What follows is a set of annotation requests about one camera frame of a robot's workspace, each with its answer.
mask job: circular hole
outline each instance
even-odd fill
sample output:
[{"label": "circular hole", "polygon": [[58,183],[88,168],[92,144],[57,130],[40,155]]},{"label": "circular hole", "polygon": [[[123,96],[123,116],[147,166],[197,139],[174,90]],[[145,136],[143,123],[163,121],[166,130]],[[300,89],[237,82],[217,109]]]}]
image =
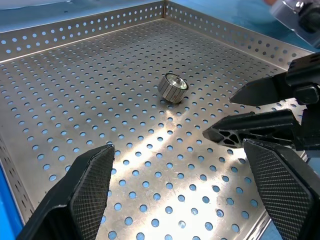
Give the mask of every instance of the circular hole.
[{"label": "circular hole", "polygon": [[152,227],[155,227],[155,228],[157,228],[157,227],[159,227],[159,220],[158,219],[153,219],[152,221],[151,221],[151,225],[152,225]]},{"label": "circular hole", "polygon": [[114,240],[114,239],[116,239],[116,237],[117,237],[117,233],[116,233],[115,231],[110,231],[110,232],[108,233],[108,238],[109,238],[110,240]]},{"label": "circular hole", "polygon": [[157,172],[155,172],[154,176],[155,176],[156,178],[161,178],[162,173],[161,173],[160,171],[157,171]]},{"label": "circular hole", "polygon": [[144,188],[148,188],[149,187],[149,182],[148,181],[144,181],[143,183],[142,183],[142,186],[144,187]]},{"label": "circular hole", "polygon": [[126,185],[126,180],[124,180],[124,179],[120,180],[120,181],[119,181],[119,185],[122,186],[122,187],[123,187],[124,185]]},{"label": "circular hole", "polygon": [[203,201],[205,204],[207,204],[207,203],[209,203],[210,199],[209,199],[207,196],[204,196],[204,197],[202,198],[202,201]]},{"label": "circular hole", "polygon": [[178,173],[178,179],[184,179],[185,175],[183,173]]},{"label": "circular hole", "polygon": [[167,214],[172,214],[172,212],[173,212],[172,207],[167,206],[167,207],[165,208],[165,212],[166,212]]},{"label": "circular hole", "polygon": [[228,205],[233,205],[233,204],[235,204],[234,200],[233,200],[231,197],[228,197],[228,198],[226,199],[226,203],[227,203]]},{"label": "circular hole", "polygon": [[251,183],[252,183],[252,180],[251,180],[249,177],[245,177],[245,178],[244,178],[244,181],[245,181],[247,184],[251,184]]},{"label": "circular hole", "polygon": [[196,208],[191,208],[191,213],[193,215],[197,215],[198,214],[198,210]]},{"label": "circular hole", "polygon": [[100,224],[104,224],[106,220],[107,220],[106,216],[102,216]]},{"label": "circular hole", "polygon": [[145,240],[145,235],[142,232],[139,232],[135,238],[136,240]]},{"label": "circular hole", "polygon": [[50,165],[49,164],[45,164],[44,166],[43,166],[43,169],[44,170],[48,170],[50,168]]},{"label": "circular hole", "polygon": [[225,215],[221,209],[218,209],[215,213],[219,218],[222,218]]},{"label": "circular hole", "polygon": [[242,216],[244,219],[248,219],[248,218],[249,218],[249,213],[247,213],[246,211],[242,211],[242,212],[241,212],[241,216]]},{"label": "circular hole", "polygon": [[191,185],[189,186],[189,189],[190,189],[191,191],[195,191],[195,190],[197,189],[197,187],[196,187],[196,185],[191,184]]},{"label": "circular hole", "polygon": [[116,211],[120,211],[121,208],[122,208],[122,204],[119,202],[114,205],[114,210],[116,210]]},{"label": "circular hole", "polygon": [[183,195],[179,195],[178,200],[179,200],[179,202],[184,202],[186,200],[186,198]]},{"label": "circular hole", "polygon": [[218,186],[213,186],[212,187],[213,191],[215,191],[216,193],[218,193],[220,191],[220,188]]},{"label": "circular hole", "polygon": [[165,187],[169,190],[173,189],[174,188],[174,185],[171,183],[171,182],[168,182]]},{"label": "circular hole", "polygon": [[184,229],[186,227],[186,223],[184,221],[179,221],[178,225],[182,229]]},{"label": "circular hole", "polygon": [[201,175],[200,175],[200,179],[201,179],[202,181],[207,181],[207,176],[204,175],[204,174],[201,174]]},{"label": "circular hole", "polygon": [[210,222],[206,222],[204,226],[205,226],[205,229],[207,229],[208,231],[211,231],[212,229],[214,229],[213,225]]},{"label": "circular hole", "polygon": [[133,223],[133,220],[130,216],[126,217],[124,220],[124,224],[130,226]]},{"label": "circular hole", "polygon": [[238,169],[237,169],[235,166],[232,166],[232,167],[231,167],[231,171],[234,172],[234,173],[237,173],[237,172],[238,172]]},{"label": "circular hole", "polygon": [[215,166],[213,166],[213,165],[211,165],[209,168],[210,168],[210,170],[213,171],[213,172],[216,172],[216,171],[217,171],[217,168],[216,168]]},{"label": "circular hole", "polygon": [[200,161],[200,163],[202,163],[205,160],[205,158],[203,156],[198,156],[198,160]]},{"label": "circular hole", "polygon": [[56,180],[57,179],[57,176],[56,175],[51,175],[50,177],[49,177],[49,180],[50,181],[54,181],[54,180]]},{"label": "circular hole", "polygon": [[161,199],[161,195],[159,193],[155,193],[153,195],[153,199],[156,200],[156,201],[159,201]]},{"label": "circular hole", "polygon": [[239,226],[237,224],[232,224],[231,228],[235,233],[238,233],[240,231]]},{"label": "circular hole", "polygon": [[235,191],[236,191],[237,194],[243,194],[243,193],[244,193],[244,191],[242,190],[241,187],[237,187],[237,188],[235,189]]},{"label": "circular hole", "polygon": [[222,180],[225,181],[226,183],[229,182],[229,178],[227,176],[222,176]]},{"label": "circular hole", "polygon": [[252,200],[250,201],[250,204],[251,204],[252,207],[254,207],[254,208],[257,208],[257,207],[258,207],[258,202],[257,202],[256,200],[254,200],[254,199],[252,199]]},{"label": "circular hole", "polygon": [[66,157],[64,155],[59,157],[59,161],[64,161],[66,159]]},{"label": "circular hole", "polygon": [[[139,175],[139,171],[138,170],[134,170],[132,172],[132,175],[135,176],[135,177],[138,176]],[[143,183],[145,184],[146,188],[149,186],[148,182],[143,182]]]}]

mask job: small metal part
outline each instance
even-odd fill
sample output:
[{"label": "small metal part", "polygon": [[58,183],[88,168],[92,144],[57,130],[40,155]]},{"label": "small metal part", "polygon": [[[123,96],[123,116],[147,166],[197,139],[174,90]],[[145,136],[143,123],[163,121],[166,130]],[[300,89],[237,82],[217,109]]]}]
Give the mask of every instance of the small metal part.
[{"label": "small metal part", "polygon": [[188,84],[173,73],[167,73],[158,85],[161,96],[171,103],[180,103],[188,89]]}]

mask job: textured gripper pad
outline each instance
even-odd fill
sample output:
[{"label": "textured gripper pad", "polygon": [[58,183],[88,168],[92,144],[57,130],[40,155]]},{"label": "textured gripper pad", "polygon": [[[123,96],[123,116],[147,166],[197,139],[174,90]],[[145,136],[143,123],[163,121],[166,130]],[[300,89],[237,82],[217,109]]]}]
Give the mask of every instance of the textured gripper pad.
[{"label": "textured gripper pad", "polygon": [[74,220],[84,240],[94,240],[107,206],[114,148],[105,148],[92,157],[70,202]]},{"label": "textured gripper pad", "polygon": [[252,141],[244,149],[263,205],[283,240],[302,239],[314,203],[311,193],[276,152]]}]

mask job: perforated sheet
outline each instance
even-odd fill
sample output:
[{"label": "perforated sheet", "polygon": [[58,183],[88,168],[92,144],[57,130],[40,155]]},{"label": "perforated sheet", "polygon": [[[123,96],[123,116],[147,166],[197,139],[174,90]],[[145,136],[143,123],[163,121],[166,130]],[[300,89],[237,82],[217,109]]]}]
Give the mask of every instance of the perforated sheet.
[{"label": "perforated sheet", "polygon": [[[257,108],[228,102],[247,81],[280,72],[276,66],[161,19],[0,69],[1,133],[33,206],[76,156],[113,143],[97,239],[259,235],[250,234],[265,209],[244,151],[217,146],[202,131],[250,111],[290,108],[299,118],[293,99]],[[179,105],[159,97],[168,72],[190,86]]]}]

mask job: robotic arm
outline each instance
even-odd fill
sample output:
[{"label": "robotic arm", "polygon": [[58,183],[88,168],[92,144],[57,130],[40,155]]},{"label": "robotic arm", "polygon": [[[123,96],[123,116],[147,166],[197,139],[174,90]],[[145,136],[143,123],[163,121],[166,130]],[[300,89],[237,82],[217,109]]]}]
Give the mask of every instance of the robotic arm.
[{"label": "robotic arm", "polygon": [[314,48],[320,48],[320,0],[277,0],[270,13]]},{"label": "robotic arm", "polygon": [[301,125],[289,109],[245,113],[224,117],[203,136],[244,148],[261,200],[284,240],[319,240],[320,178],[292,149],[305,150],[309,158],[320,152],[320,53],[295,59],[288,72],[247,83],[230,101],[261,106],[289,98],[306,105]]}]

